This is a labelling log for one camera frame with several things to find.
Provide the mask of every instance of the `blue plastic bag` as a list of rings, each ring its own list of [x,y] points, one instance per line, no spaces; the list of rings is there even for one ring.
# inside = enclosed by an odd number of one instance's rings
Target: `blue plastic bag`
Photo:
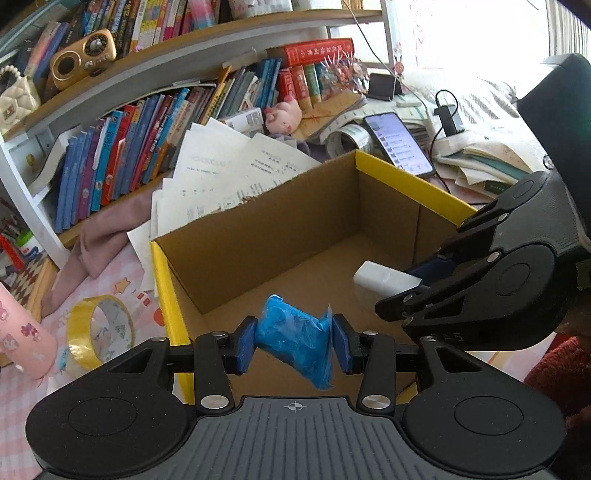
[[[317,319],[272,295],[256,327],[255,344],[291,365],[319,390],[328,390],[332,388],[331,324],[330,306]]]

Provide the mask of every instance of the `plush toy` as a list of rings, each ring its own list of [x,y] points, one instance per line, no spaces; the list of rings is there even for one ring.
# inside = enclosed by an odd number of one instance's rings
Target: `plush toy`
[[[300,126],[300,122],[301,108],[291,95],[286,95],[273,108],[265,109],[265,126],[269,133],[291,135]]]

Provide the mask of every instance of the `white handbag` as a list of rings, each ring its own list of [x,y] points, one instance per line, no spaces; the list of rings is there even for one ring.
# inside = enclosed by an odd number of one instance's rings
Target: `white handbag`
[[[2,135],[41,106],[41,99],[29,76],[21,76],[21,72],[12,65],[0,69],[0,78],[5,74],[13,74],[17,81],[0,95],[0,133]]]

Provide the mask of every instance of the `curtain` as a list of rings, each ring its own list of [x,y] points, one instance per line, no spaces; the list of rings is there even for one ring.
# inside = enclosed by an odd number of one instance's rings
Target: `curtain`
[[[580,53],[589,59],[589,29],[556,0],[546,0],[550,55]]]

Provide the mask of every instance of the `stack of papers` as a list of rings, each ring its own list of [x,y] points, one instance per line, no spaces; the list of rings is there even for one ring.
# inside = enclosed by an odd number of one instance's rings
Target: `stack of papers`
[[[171,179],[152,194],[149,222],[128,233],[144,268],[141,290],[153,290],[150,240],[215,212],[234,208],[319,162],[293,144],[253,138],[210,119],[185,134]]]

